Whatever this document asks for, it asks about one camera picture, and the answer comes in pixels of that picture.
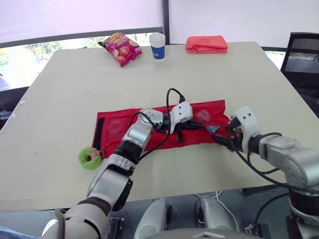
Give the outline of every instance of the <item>red cloth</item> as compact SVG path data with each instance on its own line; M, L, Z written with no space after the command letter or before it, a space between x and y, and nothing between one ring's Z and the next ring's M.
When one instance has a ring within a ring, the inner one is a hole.
M190 36L186 41L188 53L226 53L227 49L222 36Z
M227 136L225 126L229 119L224 115L225 101L212 101L205 103L191 104L193 108L193 120L203 125L220 126L217 133ZM154 108L157 111L166 113L166 107ZM132 115L141 109L128 109L114 112L99 112L95 128L92 146L105 152L104 158L109 157L120 144L123 136L129 128ZM152 149L166 137L166 134L152 132L146 151ZM183 130L182 143L177 143L177 133L174 132L159 149L183 147L190 144L214 143L215 141L205 128L197 130Z

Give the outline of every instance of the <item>snack bag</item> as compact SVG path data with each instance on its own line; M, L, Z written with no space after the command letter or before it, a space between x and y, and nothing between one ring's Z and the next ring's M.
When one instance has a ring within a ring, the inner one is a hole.
M123 67L142 54L140 46L121 32L99 42Z

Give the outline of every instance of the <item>green ball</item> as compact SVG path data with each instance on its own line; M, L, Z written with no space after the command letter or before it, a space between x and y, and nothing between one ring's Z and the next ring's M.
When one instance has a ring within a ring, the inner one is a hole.
M101 151L92 147L86 147L79 153L78 159L82 167L85 169L96 169L102 162Z

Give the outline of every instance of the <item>paper cup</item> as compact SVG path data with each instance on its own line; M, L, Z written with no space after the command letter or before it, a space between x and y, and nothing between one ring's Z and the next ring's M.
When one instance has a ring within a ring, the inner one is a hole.
M150 35L150 43L154 58L163 59L165 57L165 35L153 33Z

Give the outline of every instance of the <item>table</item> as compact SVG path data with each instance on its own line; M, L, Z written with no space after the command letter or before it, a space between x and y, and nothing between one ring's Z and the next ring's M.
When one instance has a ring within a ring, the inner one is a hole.
M56 51L0 132L0 211L84 199L97 170L84 170L77 155L91 145L97 112L163 106L170 87L191 103L225 99L227 115L249 105L262 132L318 147L319 120L257 43L229 43L227 54L184 48L166 46L159 61L143 47L124 68L103 48ZM271 168L258 156L252 162ZM281 172L272 177L284 181ZM269 184L218 144L155 151L132 180L129 201Z

